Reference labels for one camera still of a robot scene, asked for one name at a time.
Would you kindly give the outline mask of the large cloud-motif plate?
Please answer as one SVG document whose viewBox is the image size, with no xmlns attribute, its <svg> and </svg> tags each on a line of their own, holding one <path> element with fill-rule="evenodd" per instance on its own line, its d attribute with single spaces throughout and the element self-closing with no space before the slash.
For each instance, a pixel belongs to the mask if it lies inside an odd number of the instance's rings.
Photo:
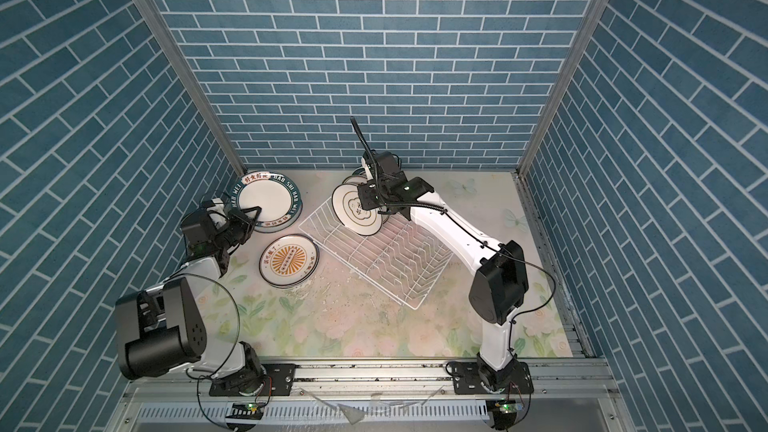
<svg viewBox="0 0 768 432">
<path fill-rule="evenodd" d="M 356 185 L 337 186 L 331 196 L 331 205 L 341 224 L 358 235 L 372 236 L 382 228 L 383 219 L 378 210 L 362 207 Z"/>
</svg>

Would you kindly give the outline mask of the white wire dish rack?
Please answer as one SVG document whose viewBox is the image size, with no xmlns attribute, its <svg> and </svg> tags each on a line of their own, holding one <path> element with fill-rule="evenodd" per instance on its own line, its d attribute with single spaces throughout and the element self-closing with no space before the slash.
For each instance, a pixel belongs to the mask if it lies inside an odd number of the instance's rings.
<svg viewBox="0 0 768 432">
<path fill-rule="evenodd" d="M 424 228 L 393 216 L 372 236 L 344 227 L 331 201 L 323 202 L 299 229 L 320 248 L 387 294 L 418 309 L 441 277 L 453 253 Z"/>
</svg>

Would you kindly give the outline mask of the small orange sunburst plate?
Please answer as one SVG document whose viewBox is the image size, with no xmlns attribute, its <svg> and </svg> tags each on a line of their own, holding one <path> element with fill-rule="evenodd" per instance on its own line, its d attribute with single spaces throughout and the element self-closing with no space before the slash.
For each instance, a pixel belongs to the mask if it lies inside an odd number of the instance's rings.
<svg viewBox="0 0 768 432">
<path fill-rule="evenodd" d="M 308 236 L 285 235 L 263 251 L 259 259 L 259 274 L 272 287 L 292 288 L 314 273 L 319 254 L 319 247 Z"/>
</svg>

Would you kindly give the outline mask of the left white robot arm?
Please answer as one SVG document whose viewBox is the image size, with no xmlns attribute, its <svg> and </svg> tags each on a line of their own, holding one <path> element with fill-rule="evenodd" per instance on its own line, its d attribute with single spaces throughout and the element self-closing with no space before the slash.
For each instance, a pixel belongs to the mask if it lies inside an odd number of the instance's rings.
<svg viewBox="0 0 768 432">
<path fill-rule="evenodd" d="M 243 210 L 219 199 L 203 202 L 180 223 L 186 258 L 163 282 L 128 293 L 114 309 L 118 366 L 124 377 L 160 377 L 188 365 L 211 382 L 213 396 L 261 392 L 268 376 L 255 350 L 236 338 L 217 339 L 198 307 L 203 289 L 218 280 L 232 252 L 251 237 L 262 208 Z"/>
</svg>

